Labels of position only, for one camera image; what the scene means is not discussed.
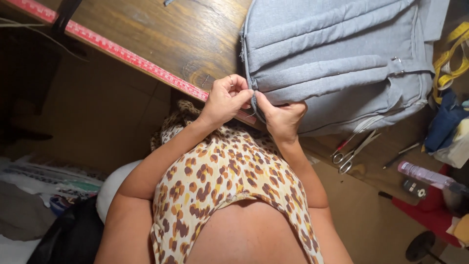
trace wood grain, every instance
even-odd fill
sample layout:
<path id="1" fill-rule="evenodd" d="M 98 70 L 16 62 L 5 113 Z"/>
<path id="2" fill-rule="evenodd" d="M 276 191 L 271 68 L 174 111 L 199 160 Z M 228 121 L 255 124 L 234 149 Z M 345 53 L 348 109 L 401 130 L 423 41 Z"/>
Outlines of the wood grain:
<path id="1" fill-rule="evenodd" d="M 57 10 L 60 0 L 38 0 Z M 250 0 L 83 0 L 72 20 L 121 45 L 176 76 L 210 89 L 215 79 L 228 74 L 244 75 L 240 62 L 239 31 Z M 399 199 L 416 204 L 418 199 L 401 185 L 397 164 L 383 170 L 386 162 L 417 139 L 423 139 L 432 112 L 425 108 L 383 134 L 354 158 L 350 175 Z M 257 122 L 254 127 L 265 129 Z M 355 147 L 366 134 L 355 137 L 343 151 Z M 333 165 L 330 154 L 346 134 L 301 138 L 306 152 Z M 437 171 L 441 163 L 414 150 L 406 160 Z"/>

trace woman's right hand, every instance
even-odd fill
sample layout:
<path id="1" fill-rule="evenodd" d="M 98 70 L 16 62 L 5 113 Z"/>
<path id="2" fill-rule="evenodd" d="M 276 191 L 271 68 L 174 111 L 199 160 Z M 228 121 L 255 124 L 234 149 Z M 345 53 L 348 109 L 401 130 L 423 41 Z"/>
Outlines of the woman's right hand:
<path id="1" fill-rule="evenodd" d="M 286 106 L 273 106 L 259 91 L 255 91 L 257 105 L 261 108 L 267 122 L 267 130 L 277 144 L 293 144 L 298 138 L 298 126 L 308 106 L 304 101 Z"/>

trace yellow measuring tape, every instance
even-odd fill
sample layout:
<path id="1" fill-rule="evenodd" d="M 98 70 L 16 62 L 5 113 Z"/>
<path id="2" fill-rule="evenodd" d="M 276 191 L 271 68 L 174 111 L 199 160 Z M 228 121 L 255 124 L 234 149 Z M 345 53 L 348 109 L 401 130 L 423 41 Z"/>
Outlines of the yellow measuring tape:
<path id="1" fill-rule="evenodd" d="M 457 47 L 468 45 L 467 40 L 469 39 L 469 22 L 463 22 L 455 30 L 453 30 L 445 40 L 440 40 L 438 44 L 446 46 L 453 41 L 454 44 L 450 50 L 443 52 L 440 57 L 433 63 L 435 68 L 435 78 L 433 79 L 433 98 L 437 104 L 441 104 L 441 97 L 439 91 L 448 88 L 455 78 L 461 76 L 465 71 L 469 69 L 469 60 L 466 56 L 466 51 L 462 48 L 463 56 L 461 58 L 461 66 L 456 70 L 451 70 L 449 61 L 454 54 Z"/>

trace red fabric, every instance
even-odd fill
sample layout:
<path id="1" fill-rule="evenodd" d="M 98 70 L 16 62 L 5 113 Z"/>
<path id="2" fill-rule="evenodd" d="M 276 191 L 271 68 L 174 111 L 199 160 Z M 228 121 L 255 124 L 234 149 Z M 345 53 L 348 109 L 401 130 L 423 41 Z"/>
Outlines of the red fabric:
<path id="1" fill-rule="evenodd" d="M 448 165 L 445 164 L 439 173 L 446 175 L 447 171 Z M 443 193 L 440 189 L 430 186 L 425 199 L 421 200 L 416 206 L 396 198 L 393 198 L 392 201 L 394 206 L 434 232 L 437 237 L 455 247 L 461 247 L 456 237 L 446 233 L 446 230 L 451 226 L 453 215 L 446 208 Z"/>

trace gray backpack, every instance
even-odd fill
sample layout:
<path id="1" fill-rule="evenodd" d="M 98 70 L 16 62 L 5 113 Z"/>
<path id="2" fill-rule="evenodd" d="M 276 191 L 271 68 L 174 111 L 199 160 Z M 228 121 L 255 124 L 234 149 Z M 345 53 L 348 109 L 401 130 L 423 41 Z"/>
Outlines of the gray backpack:
<path id="1" fill-rule="evenodd" d="M 253 0 L 241 31 L 249 87 L 273 105 L 306 100 L 300 135 L 393 125 L 427 104 L 448 3 Z"/>

